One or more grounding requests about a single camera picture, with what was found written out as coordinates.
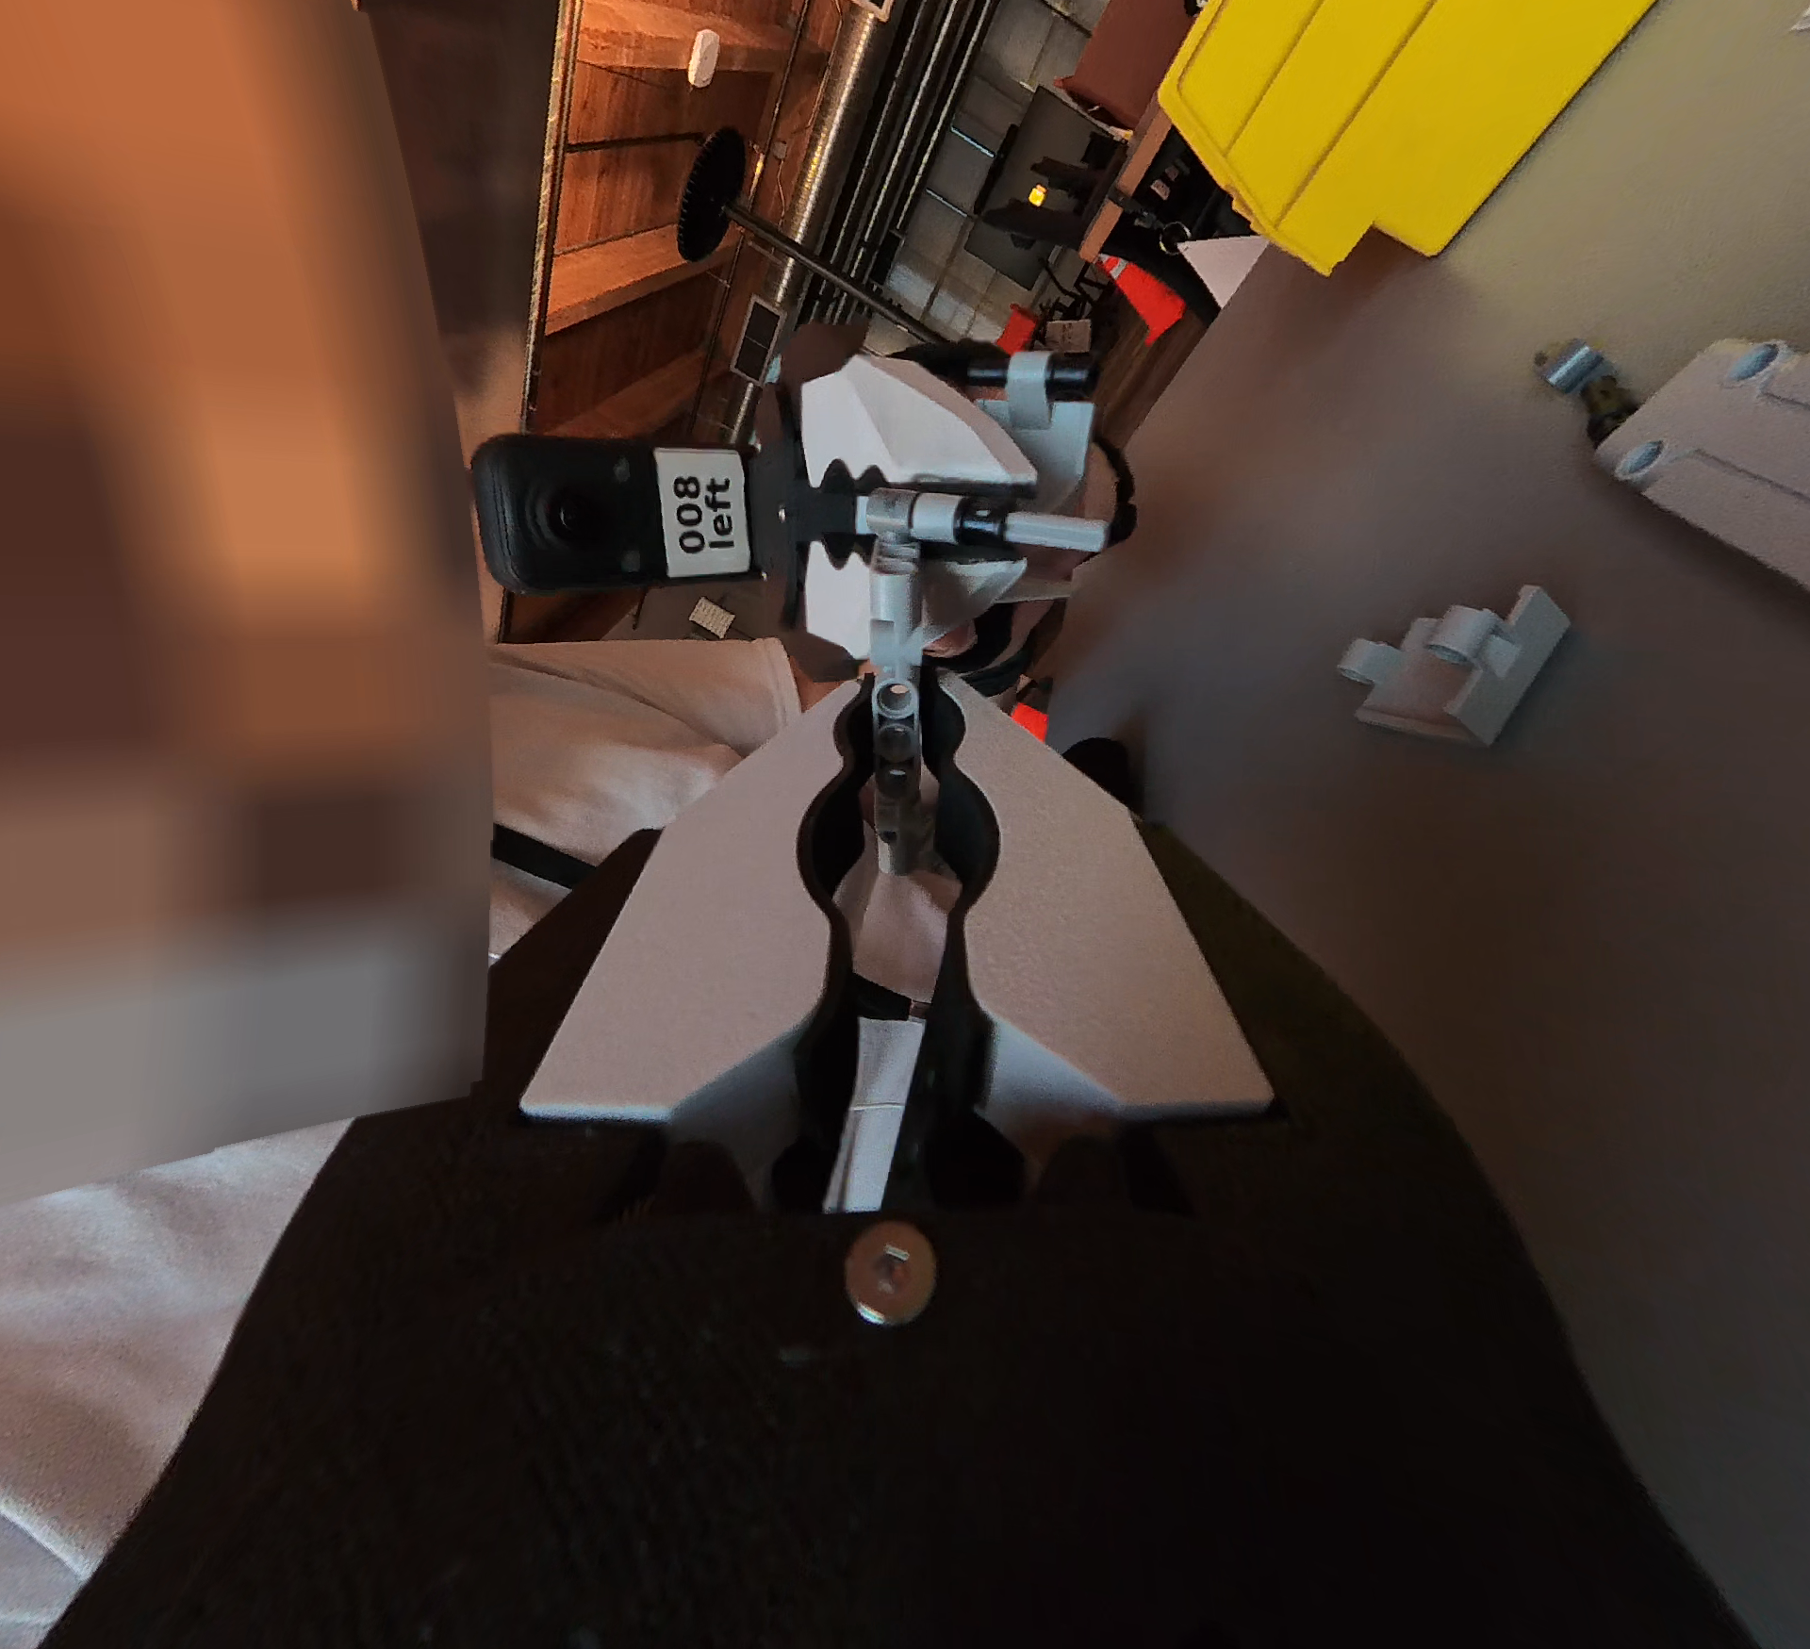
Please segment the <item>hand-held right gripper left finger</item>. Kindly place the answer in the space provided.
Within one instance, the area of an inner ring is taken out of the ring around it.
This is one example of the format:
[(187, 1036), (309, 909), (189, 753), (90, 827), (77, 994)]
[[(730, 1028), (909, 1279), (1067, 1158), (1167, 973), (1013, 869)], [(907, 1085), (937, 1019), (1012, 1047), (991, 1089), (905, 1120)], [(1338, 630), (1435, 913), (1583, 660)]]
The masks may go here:
[(862, 859), (867, 692), (844, 685), (672, 821), (518, 1110), (706, 1141), (820, 1205), (858, 1057), (835, 894)]

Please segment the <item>person's left forearm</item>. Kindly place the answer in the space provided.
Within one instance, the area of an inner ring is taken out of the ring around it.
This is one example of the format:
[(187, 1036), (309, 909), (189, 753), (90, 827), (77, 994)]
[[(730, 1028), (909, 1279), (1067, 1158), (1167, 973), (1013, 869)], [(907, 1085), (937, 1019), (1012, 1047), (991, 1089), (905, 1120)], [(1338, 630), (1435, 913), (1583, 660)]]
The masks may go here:
[(928, 1004), (958, 884), (936, 869), (894, 875), (860, 861), (835, 892), (846, 920), (852, 973), (911, 1004)]

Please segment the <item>yellow storage bin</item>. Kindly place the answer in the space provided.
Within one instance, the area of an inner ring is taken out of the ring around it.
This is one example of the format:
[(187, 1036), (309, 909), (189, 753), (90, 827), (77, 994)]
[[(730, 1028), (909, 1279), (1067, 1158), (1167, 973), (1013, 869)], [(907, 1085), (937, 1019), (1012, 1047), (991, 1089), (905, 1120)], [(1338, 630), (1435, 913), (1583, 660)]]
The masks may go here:
[(1655, 0), (1207, 0), (1158, 92), (1238, 213), (1329, 276), (1441, 253)]

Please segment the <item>grey bush with black pins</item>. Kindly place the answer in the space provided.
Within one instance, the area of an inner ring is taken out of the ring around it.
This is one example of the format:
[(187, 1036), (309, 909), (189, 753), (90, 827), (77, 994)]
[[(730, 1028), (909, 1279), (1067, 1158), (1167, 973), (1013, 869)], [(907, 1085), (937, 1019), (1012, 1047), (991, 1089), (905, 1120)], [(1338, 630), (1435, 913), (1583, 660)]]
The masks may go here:
[(1012, 432), (1048, 432), (1065, 407), (1089, 409), (1099, 365), (1089, 354), (991, 352), (966, 369), (970, 400)]

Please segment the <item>grey toy beam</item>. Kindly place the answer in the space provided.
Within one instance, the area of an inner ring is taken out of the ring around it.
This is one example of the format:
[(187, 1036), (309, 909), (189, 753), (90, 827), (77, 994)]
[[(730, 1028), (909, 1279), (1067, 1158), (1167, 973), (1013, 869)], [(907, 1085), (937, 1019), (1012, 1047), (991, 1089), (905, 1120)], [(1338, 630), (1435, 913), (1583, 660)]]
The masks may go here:
[(877, 867), (911, 875), (924, 850), (918, 548), (879, 538), (871, 552), (871, 825)]

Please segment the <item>black ceiling fan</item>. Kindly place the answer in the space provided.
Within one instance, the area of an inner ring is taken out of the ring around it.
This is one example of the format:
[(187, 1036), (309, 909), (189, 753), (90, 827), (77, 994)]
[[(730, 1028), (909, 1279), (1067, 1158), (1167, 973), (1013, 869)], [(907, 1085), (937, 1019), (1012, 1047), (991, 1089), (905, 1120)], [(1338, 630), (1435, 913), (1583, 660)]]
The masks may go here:
[(729, 229), (740, 229), (770, 253), (795, 263), (808, 276), (822, 280), (854, 303), (879, 312), (894, 326), (918, 341), (936, 341), (936, 333), (892, 305), (881, 293), (850, 280), (825, 259), (808, 251), (801, 242), (780, 234), (742, 202), (748, 170), (748, 143), (736, 128), (719, 128), (696, 151), (694, 162), (679, 194), (672, 244), (685, 263), (702, 263), (723, 244)]

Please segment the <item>grey axle with black pin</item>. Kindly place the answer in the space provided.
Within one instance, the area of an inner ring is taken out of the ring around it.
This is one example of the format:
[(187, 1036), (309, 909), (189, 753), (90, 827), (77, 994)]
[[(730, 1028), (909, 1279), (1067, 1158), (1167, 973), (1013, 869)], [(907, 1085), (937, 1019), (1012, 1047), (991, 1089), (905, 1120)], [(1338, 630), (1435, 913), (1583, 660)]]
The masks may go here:
[(1108, 521), (1038, 512), (994, 493), (877, 487), (854, 500), (856, 533), (939, 550), (1097, 554)]

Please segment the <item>grey desk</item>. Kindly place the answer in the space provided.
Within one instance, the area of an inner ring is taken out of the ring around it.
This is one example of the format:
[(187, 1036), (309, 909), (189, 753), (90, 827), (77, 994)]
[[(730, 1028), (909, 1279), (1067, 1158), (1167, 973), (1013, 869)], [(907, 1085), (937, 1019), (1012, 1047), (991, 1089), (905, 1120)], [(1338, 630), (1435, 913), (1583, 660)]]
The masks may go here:
[[(1344, 989), (1509, 1209), (1595, 1401), (1766, 1646), (1805, 1646), (1805, 595), (1614, 485), (1534, 354), (1640, 394), (1805, 346), (1805, 0), (1661, 0), (1437, 257), (1266, 257), (1127, 455), (1051, 734)], [(1500, 738), (1336, 664), (1538, 588)]]

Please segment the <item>curved grey toy panel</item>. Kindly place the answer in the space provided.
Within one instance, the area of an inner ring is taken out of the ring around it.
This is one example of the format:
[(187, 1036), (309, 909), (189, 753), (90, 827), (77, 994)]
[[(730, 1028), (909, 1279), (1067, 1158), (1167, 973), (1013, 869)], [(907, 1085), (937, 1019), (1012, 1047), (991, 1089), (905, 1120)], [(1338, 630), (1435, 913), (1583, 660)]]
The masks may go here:
[(1365, 688), (1359, 723), (1484, 749), (1568, 631), (1551, 597), (1528, 586), (1505, 616), (1452, 605), (1437, 618), (1416, 618), (1395, 645), (1355, 639), (1336, 671)]

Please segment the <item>short grey toy panel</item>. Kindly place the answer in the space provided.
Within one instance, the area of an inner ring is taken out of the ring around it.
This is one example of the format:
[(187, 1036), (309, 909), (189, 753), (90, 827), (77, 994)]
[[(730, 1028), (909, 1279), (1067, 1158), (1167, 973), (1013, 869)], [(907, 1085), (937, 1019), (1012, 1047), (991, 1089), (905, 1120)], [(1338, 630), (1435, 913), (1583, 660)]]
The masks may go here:
[(1070, 502), (1088, 470), (1095, 407), (1080, 400), (1055, 400), (1044, 417), (1031, 417), (1027, 407), (1006, 405), (1008, 424), (1015, 449), (1034, 470), (1031, 508), (1057, 512)]

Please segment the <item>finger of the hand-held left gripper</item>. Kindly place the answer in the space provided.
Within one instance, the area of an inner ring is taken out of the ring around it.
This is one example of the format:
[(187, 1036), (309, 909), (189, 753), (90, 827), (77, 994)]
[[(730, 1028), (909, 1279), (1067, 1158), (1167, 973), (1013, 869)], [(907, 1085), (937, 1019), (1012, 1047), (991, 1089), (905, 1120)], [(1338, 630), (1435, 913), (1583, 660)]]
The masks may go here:
[(854, 356), (797, 396), (808, 485), (981, 489), (1032, 495), (1036, 470), (1010, 434), (922, 365)]
[[(1017, 555), (981, 557), (918, 554), (920, 649), (977, 620), (1006, 601), (1027, 574)], [(810, 548), (803, 582), (803, 630), (854, 662), (869, 662), (871, 563), (848, 554), (835, 567), (824, 548)]]

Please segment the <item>person's torso in light shirt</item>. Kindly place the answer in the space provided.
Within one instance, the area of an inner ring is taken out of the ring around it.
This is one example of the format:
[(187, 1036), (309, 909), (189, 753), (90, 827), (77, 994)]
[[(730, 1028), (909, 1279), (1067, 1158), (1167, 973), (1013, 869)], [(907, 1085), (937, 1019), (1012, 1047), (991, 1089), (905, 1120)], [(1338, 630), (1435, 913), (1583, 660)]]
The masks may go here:
[[(782, 645), (487, 654), (493, 819), (599, 865), (805, 711)], [(37, 1646), (161, 1477), (345, 1123), (1, 1213), (1, 1642)]]

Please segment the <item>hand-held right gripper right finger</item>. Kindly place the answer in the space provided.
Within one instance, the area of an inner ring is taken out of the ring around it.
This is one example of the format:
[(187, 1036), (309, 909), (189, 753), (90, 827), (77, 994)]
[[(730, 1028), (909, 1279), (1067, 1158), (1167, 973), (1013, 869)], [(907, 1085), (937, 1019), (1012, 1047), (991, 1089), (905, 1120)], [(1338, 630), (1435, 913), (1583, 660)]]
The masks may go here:
[(920, 1201), (1010, 1205), (1067, 1141), (1262, 1114), (1272, 1085), (1131, 812), (958, 679), (922, 732), (958, 897), (920, 1040)]

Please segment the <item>long grey toy panel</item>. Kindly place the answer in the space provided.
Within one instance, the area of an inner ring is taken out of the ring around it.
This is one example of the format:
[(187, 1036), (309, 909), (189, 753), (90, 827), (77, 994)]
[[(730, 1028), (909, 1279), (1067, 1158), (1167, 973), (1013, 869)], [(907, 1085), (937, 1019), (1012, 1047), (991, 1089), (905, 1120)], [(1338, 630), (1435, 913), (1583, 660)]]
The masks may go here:
[(1807, 358), (1720, 341), (1595, 447), (1595, 464), (1707, 538), (1807, 586)]

